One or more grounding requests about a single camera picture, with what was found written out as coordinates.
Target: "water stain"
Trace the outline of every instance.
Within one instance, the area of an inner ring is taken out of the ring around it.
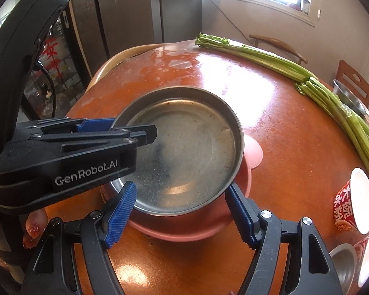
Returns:
[[[175,69],[189,69],[192,67],[192,64],[185,60],[171,60],[168,66]]]
[[[184,55],[187,53],[194,53],[194,49],[198,48],[196,45],[183,46],[181,44],[168,44],[162,47],[164,53],[169,56]]]
[[[81,107],[88,105],[90,103],[92,103],[94,101],[94,97],[91,97],[89,100],[86,100],[84,102],[82,102]]]

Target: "fingernail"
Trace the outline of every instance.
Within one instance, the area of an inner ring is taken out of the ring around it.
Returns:
[[[34,239],[38,237],[38,234],[40,232],[40,228],[38,227],[37,223],[33,223],[29,227],[29,235]]]
[[[31,249],[33,247],[33,239],[30,236],[25,236],[23,238],[23,248],[24,249]]]

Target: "metal screw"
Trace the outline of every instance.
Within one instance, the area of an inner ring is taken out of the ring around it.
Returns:
[[[302,218],[302,222],[305,225],[310,225],[312,223],[312,219],[311,218]]]
[[[93,211],[93,212],[90,213],[91,218],[99,218],[100,216],[101,216],[100,211]]]
[[[51,224],[52,226],[56,226],[60,223],[60,218],[52,218]]]
[[[272,216],[272,213],[270,211],[263,210],[263,211],[261,211],[261,216],[263,218],[270,218]]]

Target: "window sill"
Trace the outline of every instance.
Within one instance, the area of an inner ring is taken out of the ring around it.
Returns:
[[[273,0],[238,0],[238,1],[244,1],[248,3],[256,4],[256,5],[265,6],[267,8],[270,8],[270,9],[282,12],[284,14],[287,14],[289,16],[292,16],[300,21],[303,21],[311,25],[312,27],[315,27],[314,21],[312,21],[312,19],[310,18],[308,14],[295,10],[293,8],[290,8],[289,6],[285,4],[282,4],[282,3],[279,3]],[[309,13],[310,14],[312,13],[312,5],[310,5]]]

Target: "person's hand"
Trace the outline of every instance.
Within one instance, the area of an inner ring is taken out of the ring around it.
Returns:
[[[26,233],[23,236],[23,247],[25,249],[36,247],[47,225],[48,216],[44,209],[31,212],[25,223]],[[6,267],[1,258],[0,266]]]

